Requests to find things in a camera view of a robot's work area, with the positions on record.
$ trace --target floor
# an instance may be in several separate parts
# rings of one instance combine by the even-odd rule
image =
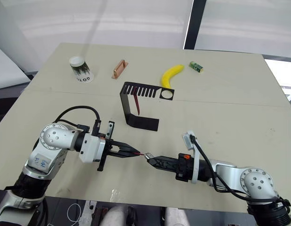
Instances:
[[[18,99],[27,85],[28,83],[0,89],[0,121],[9,111],[11,106]]]
[[[3,198],[5,191],[0,190],[0,201]],[[82,211],[85,205],[84,200],[46,197],[48,203],[48,223],[52,226],[71,225],[67,218],[67,210],[73,203],[80,205]],[[110,209],[116,205],[123,205],[121,203],[113,202],[97,202],[96,208]],[[161,208],[157,206],[145,205],[128,205],[135,208],[138,216],[138,226],[163,226],[160,223]],[[233,213],[233,212],[219,212],[219,211],[206,211],[206,210],[185,210],[190,225],[192,226],[253,226],[255,220],[253,216],[246,213]],[[72,207],[69,209],[69,217],[77,219],[79,211],[77,208]],[[97,226],[97,223],[92,223],[91,226]]]

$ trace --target paper cup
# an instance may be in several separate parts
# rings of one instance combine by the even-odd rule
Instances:
[[[93,80],[94,75],[82,56],[71,57],[69,63],[79,83],[88,83]]]

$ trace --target white table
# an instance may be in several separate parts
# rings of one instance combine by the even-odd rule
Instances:
[[[189,153],[181,134],[192,129],[209,158],[261,167],[273,176],[279,194],[291,201],[291,106],[261,55],[89,45],[85,58],[95,78],[79,84],[68,59],[82,48],[61,44],[0,123],[0,189],[14,184],[46,124],[70,106],[89,105],[100,114],[101,132],[114,121],[113,138],[142,153],[174,158]],[[114,80],[113,68],[122,58],[129,65]],[[204,73],[187,66],[192,60]],[[123,83],[159,85],[163,72],[176,64],[186,67],[171,80],[173,101],[139,98],[141,115],[160,119],[158,131],[128,126],[119,97]],[[65,118],[90,126],[94,122],[87,110]],[[97,167],[68,153],[46,195],[246,212],[246,202],[219,194],[206,183],[177,181],[174,173],[153,168],[143,157],[108,156],[104,171]]]

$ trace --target wall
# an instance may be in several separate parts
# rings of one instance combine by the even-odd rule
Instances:
[[[207,0],[195,49],[291,57],[291,0]]]
[[[0,0],[0,48],[37,71],[60,42],[182,48],[192,0]]]
[[[0,88],[26,82],[29,78],[0,49]]]

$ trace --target label on robot arm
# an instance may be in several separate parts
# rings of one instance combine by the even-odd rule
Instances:
[[[51,159],[46,158],[45,156],[41,154],[37,154],[34,157],[31,166],[38,170],[44,171],[44,170],[48,170],[50,162],[51,162]]]

